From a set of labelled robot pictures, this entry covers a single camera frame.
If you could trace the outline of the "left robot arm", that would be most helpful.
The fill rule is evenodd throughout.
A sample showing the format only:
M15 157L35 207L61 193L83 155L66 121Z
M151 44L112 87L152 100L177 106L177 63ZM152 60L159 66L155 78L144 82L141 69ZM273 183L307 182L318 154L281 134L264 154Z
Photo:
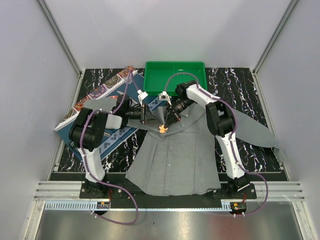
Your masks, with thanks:
M68 137L80 153L85 168L79 193L81 199L104 198L115 189L105 183L107 177L102 165L100 145L105 129L122 130L129 120L137 120L143 126L160 122L147 104L133 105L130 97L124 94L90 99L80 110Z

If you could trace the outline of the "gold leaf brooch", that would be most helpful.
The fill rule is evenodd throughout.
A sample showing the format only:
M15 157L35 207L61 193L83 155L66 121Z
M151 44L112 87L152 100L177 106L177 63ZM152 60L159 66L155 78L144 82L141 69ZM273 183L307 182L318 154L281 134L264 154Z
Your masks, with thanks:
M160 125L160 126L158 127L158 130L159 130L159 133L160 133L160 134L164 134L164 133L166 133L166 132L168 131L168 127L165 127L165 125L162 124L162 125Z

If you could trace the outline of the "grey button shirt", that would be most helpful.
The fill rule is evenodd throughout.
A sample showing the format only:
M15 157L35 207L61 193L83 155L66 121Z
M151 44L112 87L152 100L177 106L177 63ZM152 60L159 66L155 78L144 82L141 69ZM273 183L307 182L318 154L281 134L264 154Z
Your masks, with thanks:
M194 103L182 112L180 122L165 134L156 125L130 119L128 125L146 130L146 136L126 179L153 196L204 194L220 188L215 158L215 136L207 126L206 111Z

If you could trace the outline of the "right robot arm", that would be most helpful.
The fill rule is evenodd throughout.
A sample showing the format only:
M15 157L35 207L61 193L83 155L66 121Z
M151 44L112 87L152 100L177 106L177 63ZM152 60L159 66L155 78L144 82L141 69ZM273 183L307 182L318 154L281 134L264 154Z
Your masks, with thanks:
M226 184L226 192L232 198L239 198L250 185L246 170L240 160L240 154L236 144L237 121L233 107L219 97L203 89L196 81L192 80L180 83L175 92L179 97L176 103L171 103L166 91L159 94L159 100L167 101L165 105L166 118L159 132L164 134L171 125L181 120L180 113L191 104L200 105L206 114L206 122L209 132L216 137L226 165L226 174L229 178Z

